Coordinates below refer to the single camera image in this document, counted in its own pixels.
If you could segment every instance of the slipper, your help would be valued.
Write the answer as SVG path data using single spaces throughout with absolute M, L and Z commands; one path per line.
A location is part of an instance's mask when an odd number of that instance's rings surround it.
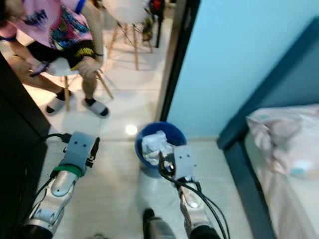
M 109 109 L 99 101 L 95 101 L 91 106 L 85 102 L 85 99 L 82 100 L 82 105 L 92 111 L 100 118 L 105 118 L 109 115 Z
M 70 100 L 74 97 L 74 94 L 71 94 L 69 97 L 69 102 Z M 47 108 L 45 110 L 46 114 L 49 116 L 52 116 L 54 114 L 56 114 L 60 109 L 63 108 L 63 106 L 65 106 L 65 101 L 62 101 L 56 97 L 54 97 L 48 104 L 47 104 Z M 48 107 L 50 107 L 53 111 L 52 112 L 48 112 Z

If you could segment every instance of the wooden chair leg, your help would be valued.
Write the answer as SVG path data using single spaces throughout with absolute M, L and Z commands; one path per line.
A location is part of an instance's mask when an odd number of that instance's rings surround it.
M 109 87 L 106 85 L 103 76 L 101 75 L 101 73 L 99 71 L 96 72 L 96 76 L 98 77 L 98 79 L 101 81 L 102 85 L 104 86 L 105 90 L 107 91 L 107 93 L 109 94 L 109 96 L 114 99 L 114 96 L 112 94 L 112 92 L 110 91 Z
M 115 38 L 118 35 L 118 31 L 119 31 L 119 24 L 117 23 L 115 28 L 114 28 L 112 40 L 111 40 L 109 48 L 108 48 L 108 58 L 110 58 L 110 56 L 111 56 L 111 52 L 112 52 L 112 49 L 113 49 L 113 45 L 115 43 Z
M 127 23 L 124 24 L 124 43 L 127 43 L 127 38 L 128 38 L 128 25 Z
M 148 41 L 148 43 L 149 43 L 149 47 L 150 47 L 151 53 L 153 53 L 153 47 L 152 47 L 152 44 L 151 44 L 151 42 L 150 42 L 150 41 Z
M 135 25 L 133 25 L 133 38 L 134 38 L 134 55 L 135 55 L 135 69 L 139 70 L 139 58 L 138 58 L 138 44 L 136 40 L 136 29 Z
M 69 89 L 68 89 L 68 77 L 64 76 L 64 96 L 66 111 L 70 111 L 70 99 L 69 99 Z

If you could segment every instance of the pink t-shirt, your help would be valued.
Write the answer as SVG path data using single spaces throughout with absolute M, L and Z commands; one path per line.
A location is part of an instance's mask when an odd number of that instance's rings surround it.
M 92 40 L 81 15 L 85 0 L 25 0 L 26 17 L 0 28 L 0 39 L 15 40 L 17 29 L 37 42 L 63 50 L 82 40 Z

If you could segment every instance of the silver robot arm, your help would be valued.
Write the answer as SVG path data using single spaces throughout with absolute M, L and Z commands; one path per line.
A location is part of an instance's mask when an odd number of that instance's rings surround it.
M 184 183 L 200 192 L 200 184 L 194 177 L 195 167 L 190 145 L 176 147 L 173 154 L 160 154 L 159 172 L 161 176 L 171 182 Z M 175 185 L 179 192 L 180 207 L 185 218 L 188 237 L 190 239 L 220 239 L 206 214 L 203 200 L 190 189 Z
M 85 175 L 87 166 L 93 166 L 98 145 L 99 138 L 95 140 L 81 132 L 72 134 L 64 150 L 63 160 L 53 170 L 47 186 L 43 188 L 43 199 L 34 206 L 15 238 L 53 238 L 63 218 L 64 208 L 72 198 L 76 182 Z

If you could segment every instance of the black shorts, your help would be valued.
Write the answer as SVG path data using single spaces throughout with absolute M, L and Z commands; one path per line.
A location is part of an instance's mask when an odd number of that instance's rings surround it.
M 76 70 L 77 64 L 82 61 L 84 56 L 95 58 L 93 42 L 91 40 L 83 40 L 76 43 L 74 46 L 59 51 L 35 41 L 26 46 L 31 54 L 38 61 L 52 62 L 58 57 L 64 57 L 69 62 L 71 70 Z

